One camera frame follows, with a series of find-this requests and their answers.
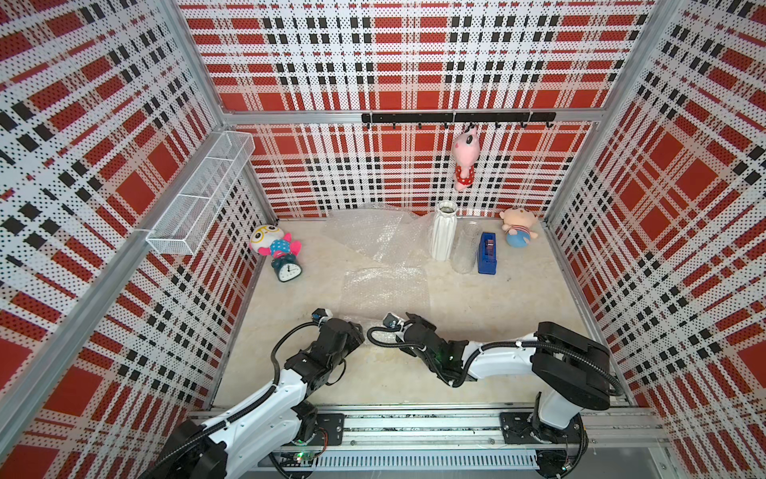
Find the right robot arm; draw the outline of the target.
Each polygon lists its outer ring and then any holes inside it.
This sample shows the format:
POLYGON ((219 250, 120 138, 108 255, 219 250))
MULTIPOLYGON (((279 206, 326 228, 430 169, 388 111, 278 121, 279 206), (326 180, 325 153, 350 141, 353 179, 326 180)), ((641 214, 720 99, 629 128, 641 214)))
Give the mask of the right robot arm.
POLYGON ((494 376, 538 377, 549 389, 508 431, 542 444, 584 438, 582 412, 607 410, 613 397, 624 395, 622 383, 610 372, 608 349, 552 321, 520 338, 477 342, 444 339, 436 325, 414 313, 408 319, 389 313, 383 325, 371 327, 366 335, 378 347, 421 359, 451 388, 494 376))

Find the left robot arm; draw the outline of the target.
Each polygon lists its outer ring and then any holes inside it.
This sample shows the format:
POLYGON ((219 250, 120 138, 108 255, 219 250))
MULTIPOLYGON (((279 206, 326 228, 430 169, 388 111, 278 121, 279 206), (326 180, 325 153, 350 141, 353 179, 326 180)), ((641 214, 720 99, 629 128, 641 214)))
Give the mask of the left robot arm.
POLYGON ((336 367, 365 341, 363 327, 317 309, 311 321, 285 333, 269 360, 273 379, 241 403, 201 424, 177 426, 143 478, 239 478, 275 449, 313 439, 316 408, 307 398, 327 385, 336 367), (281 364, 277 353, 303 329, 318 330, 306 349, 281 364))

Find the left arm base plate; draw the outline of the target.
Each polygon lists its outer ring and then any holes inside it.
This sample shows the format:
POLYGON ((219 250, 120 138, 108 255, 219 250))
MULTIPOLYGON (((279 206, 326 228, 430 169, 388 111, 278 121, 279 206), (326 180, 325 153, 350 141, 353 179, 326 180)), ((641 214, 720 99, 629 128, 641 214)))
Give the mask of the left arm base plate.
POLYGON ((343 441, 345 415, 343 413, 318 413, 301 418, 295 446, 339 446, 343 441))

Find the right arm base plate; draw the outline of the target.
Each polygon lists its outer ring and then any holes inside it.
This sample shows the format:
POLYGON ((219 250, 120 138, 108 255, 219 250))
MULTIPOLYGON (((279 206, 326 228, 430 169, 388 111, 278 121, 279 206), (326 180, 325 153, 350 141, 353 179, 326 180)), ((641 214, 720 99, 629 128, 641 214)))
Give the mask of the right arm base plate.
POLYGON ((544 423, 534 425, 532 411, 512 411, 500 414, 501 432, 506 445, 543 445, 557 446, 580 444, 584 427, 578 424, 577 416, 563 430, 552 428, 544 423))

